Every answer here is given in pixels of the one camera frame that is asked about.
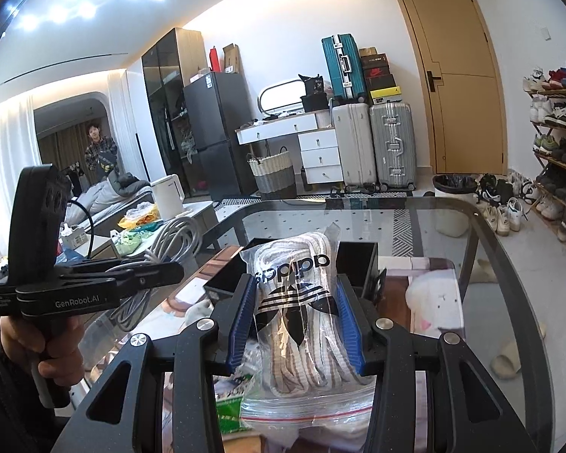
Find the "person's left hand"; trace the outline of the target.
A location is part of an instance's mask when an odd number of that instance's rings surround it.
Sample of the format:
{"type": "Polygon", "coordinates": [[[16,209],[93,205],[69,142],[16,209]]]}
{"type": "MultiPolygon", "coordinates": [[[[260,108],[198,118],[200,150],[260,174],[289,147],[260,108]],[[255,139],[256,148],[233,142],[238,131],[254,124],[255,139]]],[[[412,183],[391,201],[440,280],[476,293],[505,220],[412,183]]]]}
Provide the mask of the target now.
{"type": "Polygon", "coordinates": [[[78,345],[85,334],[82,321],[74,316],[66,320],[65,328],[50,339],[28,321],[10,316],[0,318],[0,339],[8,358],[30,370],[32,354],[45,355],[35,369],[59,387],[77,385],[85,375],[78,345]]]}

